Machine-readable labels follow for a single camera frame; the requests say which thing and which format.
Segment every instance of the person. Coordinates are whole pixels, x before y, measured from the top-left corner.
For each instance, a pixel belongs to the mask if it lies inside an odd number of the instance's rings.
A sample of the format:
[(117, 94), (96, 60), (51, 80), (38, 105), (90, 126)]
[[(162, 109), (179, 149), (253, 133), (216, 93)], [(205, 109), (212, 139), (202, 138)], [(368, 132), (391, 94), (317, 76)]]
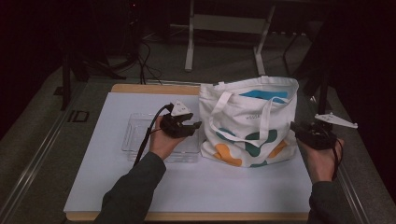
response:
[[(155, 127), (160, 127), (161, 119), (157, 118)], [(169, 137), (161, 130), (152, 132), (148, 153), (105, 194), (101, 212), (93, 223), (143, 223), (154, 190), (166, 171), (163, 161), (183, 140)], [(308, 172), (313, 183), (307, 223), (345, 223), (332, 182), (335, 160), (332, 150), (314, 150), (302, 142), (299, 144), (306, 150)], [(340, 140), (335, 148), (338, 158), (341, 158), (343, 144), (344, 141)]]

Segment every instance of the clear plastic container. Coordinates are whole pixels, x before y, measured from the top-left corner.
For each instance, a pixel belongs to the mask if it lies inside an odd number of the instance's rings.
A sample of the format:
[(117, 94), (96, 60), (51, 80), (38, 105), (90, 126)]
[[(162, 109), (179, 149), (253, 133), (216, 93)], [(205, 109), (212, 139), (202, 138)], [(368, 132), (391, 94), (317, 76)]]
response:
[[(122, 151), (127, 152), (128, 161), (134, 161), (137, 152), (146, 135), (146, 131), (154, 119), (154, 114), (132, 114), (129, 118), (128, 127), (124, 136)], [(183, 124), (193, 124), (198, 120), (193, 117), (184, 121)], [(193, 136), (187, 137), (177, 145), (172, 154), (165, 161), (173, 162), (197, 162), (200, 152), (200, 132), (196, 130)], [(149, 140), (143, 151), (145, 155), (149, 151)]]

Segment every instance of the bag handle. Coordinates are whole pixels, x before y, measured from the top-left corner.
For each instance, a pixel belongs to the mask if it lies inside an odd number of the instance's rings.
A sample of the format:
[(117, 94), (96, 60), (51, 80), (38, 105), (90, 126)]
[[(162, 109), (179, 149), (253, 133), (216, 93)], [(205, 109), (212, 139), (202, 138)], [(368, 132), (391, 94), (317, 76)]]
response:
[(243, 139), (243, 138), (239, 138), (236, 136), (233, 136), (229, 133), (226, 133), (222, 130), (220, 130), (219, 128), (217, 128), (214, 124), (214, 117), (221, 113), (224, 109), (224, 107), (227, 105), (228, 101), (230, 100), (230, 97), (233, 94), (231, 92), (225, 91), (219, 98), (218, 102), (215, 105), (215, 108), (212, 110), (212, 113), (210, 114), (209, 117), (209, 125), (210, 128), (212, 128), (213, 131), (220, 133), (221, 135), (223, 135), (225, 138), (231, 140), (231, 141), (235, 141), (235, 142), (247, 142), (252, 144), (255, 147), (260, 147), (267, 139), (268, 139), (268, 133), (269, 133), (269, 118), (270, 118), (270, 113), (271, 113), (271, 108), (272, 108), (272, 103), (274, 101), (274, 99), (280, 99), (282, 101), (284, 101), (285, 103), (287, 103), (289, 100), (288, 99), (284, 99), (284, 98), (280, 98), (280, 97), (273, 97), (271, 98), (271, 100), (269, 100), (265, 105), (264, 108), (262, 109), (262, 119), (260, 121), (260, 137), (258, 140), (247, 140), (247, 139)]

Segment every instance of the white tote bag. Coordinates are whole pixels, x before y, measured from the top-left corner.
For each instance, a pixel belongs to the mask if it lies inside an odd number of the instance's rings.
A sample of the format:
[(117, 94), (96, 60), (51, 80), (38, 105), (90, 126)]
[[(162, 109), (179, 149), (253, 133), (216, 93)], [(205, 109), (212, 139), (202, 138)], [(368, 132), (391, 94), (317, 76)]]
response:
[(298, 82), (259, 77), (219, 85), (202, 84), (200, 117), (206, 140), (204, 157), (234, 166), (258, 167), (294, 155), (290, 134)]

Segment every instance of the wire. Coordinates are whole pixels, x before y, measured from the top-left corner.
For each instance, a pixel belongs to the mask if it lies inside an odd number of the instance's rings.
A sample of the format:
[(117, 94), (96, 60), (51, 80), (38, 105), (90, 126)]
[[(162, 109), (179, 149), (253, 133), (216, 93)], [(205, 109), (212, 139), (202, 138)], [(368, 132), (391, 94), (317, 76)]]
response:
[(147, 131), (146, 131), (145, 138), (143, 139), (142, 144), (140, 145), (140, 148), (139, 148), (139, 150), (137, 151), (136, 159), (134, 160), (134, 167), (140, 162), (140, 158), (142, 157), (143, 151), (145, 150), (146, 145), (147, 145), (147, 143), (148, 143), (149, 136), (150, 136), (152, 133), (157, 132), (157, 131), (160, 130), (160, 129), (157, 129), (157, 130), (151, 131), (151, 130), (152, 130), (152, 127), (154, 126), (155, 120), (157, 120), (157, 118), (160, 116), (161, 112), (163, 112), (165, 109), (168, 109), (169, 111), (171, 111), (171, 106), (172, 106), (172, 105), (165, 105), (165, 106), (163, 106), (163, 107), (157, 112), (157, 114), (154, 116), (154, 118), (152, 119), (151, 124), (149, 125), (149, 127), (148, 127), (148, 129), (147, 129)]

